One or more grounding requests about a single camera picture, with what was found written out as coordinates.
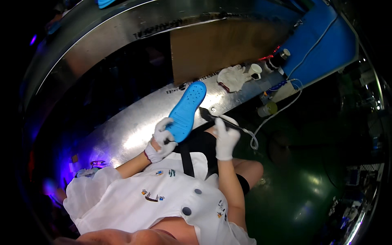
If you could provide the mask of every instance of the white paper cup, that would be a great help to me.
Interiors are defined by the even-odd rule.
[[[250,66],[250,68],[249,68],[249,71],[248,71],[249,75],[251,75],[251,76],[252,76],[253,74],[257,74],[257,77],[256,77],[256,78],[254,78],[255,75],[252,76],[253,79],[255,79],[255,80],[259,80],[259,79],[261,78],[260,73],[262,73],[262,72],[263,72],[263,70],[262,70],[261,67],[260,67],[259,65],[257,65],[257,64],[252,64],[252,65]]]

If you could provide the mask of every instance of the white shirt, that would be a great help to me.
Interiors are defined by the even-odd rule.
[[[165,217],[182,217],[194,226],[200,245],[256,244],[243,228],[227,220],[227,200],[218,189],[217,175],[204,181],[205,155],[190,154],[195,178],[183,173],[181,155],[174,152],[126,179],[106,167],[92,179],[74,178],[64,208],[80,234],[102,229],[136,232]]]

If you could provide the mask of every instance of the purple light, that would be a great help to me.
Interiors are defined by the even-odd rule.
[[[37,35],[34,35],[30,41],[30,46],[34,44],[36,38],[37,38]]]

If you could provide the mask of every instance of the white cable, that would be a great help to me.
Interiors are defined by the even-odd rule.
[[[308,56],[308,54],[312,51],[312,49],[320,42],[320,40],[323,38],[323,36],[325,35],[325,33],[327,32],[327,30],[329,29],[329,27],[335,22],[335,20],[338,18],[338,14],[336,13],[336,17],[329,23],[329,25],[327,26],[327,28],[325,29],[325,31],[323,32],[323,34],[321,34],[320,38],[313,44],[313,46],[310,48],[310,50],[305,54],[305,56],[303,57],[303,59],[301,60],[300,63],[298,63],[298,65],[296,67],[294,67],[294,69],[292,69],[292,71],[290,72],[290,74],[287,76],[287,80],[289,79],[289,77],[291,76],[291,74],[295,71],[295,69],[297,69],[302,62],[305,60],[306,56]]]
[[[256,131],[254,132],[253,136],[250,134],[250,135],[252,136],[252,139],[250,140],[250,147],[251,147],[252,149],[254,149],[254,150],[259,149],[259,142],[257,141],[255,135],[259,132],[260,128],[261,128],[266,122],[268,122],[271,118],[273,118],[273,117],[275,117],[276,115],[278,115],[279,112],[283,111],[284,109],[286,109],[287,107],[289,107],[290,105],[292,105],[292,104],[293,104],[296,100],[298,100],[298,98],[301,96],[301,94],[302,94],[302,87],[303,87],[303,84],[302,84],[301,80],[294,78],[294,79],[290,79],[290,80],[287,80],[287,81],[288,81],[288,82],[292,82],[292,81],[295,81],[295,80],[296,80],[296,81],[299,81],[299,82],[301,83],[301,86],[298,86],[298,85],[295,84],[295,83],[291,83],[292,85],[295,85],[295,86],[298,87],[298,89],[299,89],[299,95],[298,95],[293,101],[291,101],[288,105],[286,105],[285,107],[283,107],[282,109],[280,109],[277,113],[275,113],[275,114],[273,114],[272,116],[270,116],[269,118],[265,119],[265,120],[260,124],[260,126],[256,129]]]

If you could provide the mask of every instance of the knee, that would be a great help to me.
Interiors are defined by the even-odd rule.
[[[252,168],[253,168],[254,172],[260,176],[260,178],[263,176],[264,167],[260,162],[252,161]]]

